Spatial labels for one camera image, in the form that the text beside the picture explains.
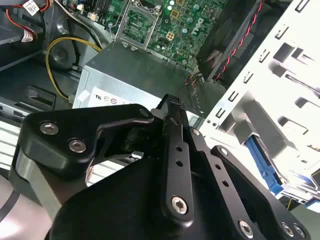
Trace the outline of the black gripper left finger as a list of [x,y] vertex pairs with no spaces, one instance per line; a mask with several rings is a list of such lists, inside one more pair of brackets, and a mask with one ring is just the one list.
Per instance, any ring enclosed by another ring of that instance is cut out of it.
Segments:
[[12,170],[54,222],[81,191],[133,164],[158,160],[165,212],[189,227],[194,204],[183,114],[171,95],[152,110],[125,104],[32,113],[22,122]]

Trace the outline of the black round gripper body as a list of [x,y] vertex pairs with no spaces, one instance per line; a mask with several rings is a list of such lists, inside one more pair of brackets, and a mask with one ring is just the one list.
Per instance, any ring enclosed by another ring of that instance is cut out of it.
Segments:
[[159,160],[142,161],[71,197],[55,217],[51,240],[250,240],[252,224],[232,219],[218,187],[209,179],[211,166],[198,154],[190,158],[194,217],[179,226],[162,205]]

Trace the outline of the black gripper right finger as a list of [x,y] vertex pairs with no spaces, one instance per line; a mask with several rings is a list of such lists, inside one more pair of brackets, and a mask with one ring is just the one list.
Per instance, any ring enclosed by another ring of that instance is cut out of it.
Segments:
[[303,224],[235,156],[209,148],[182,114],[191,158],[194,221],[188,240],[309,240]]

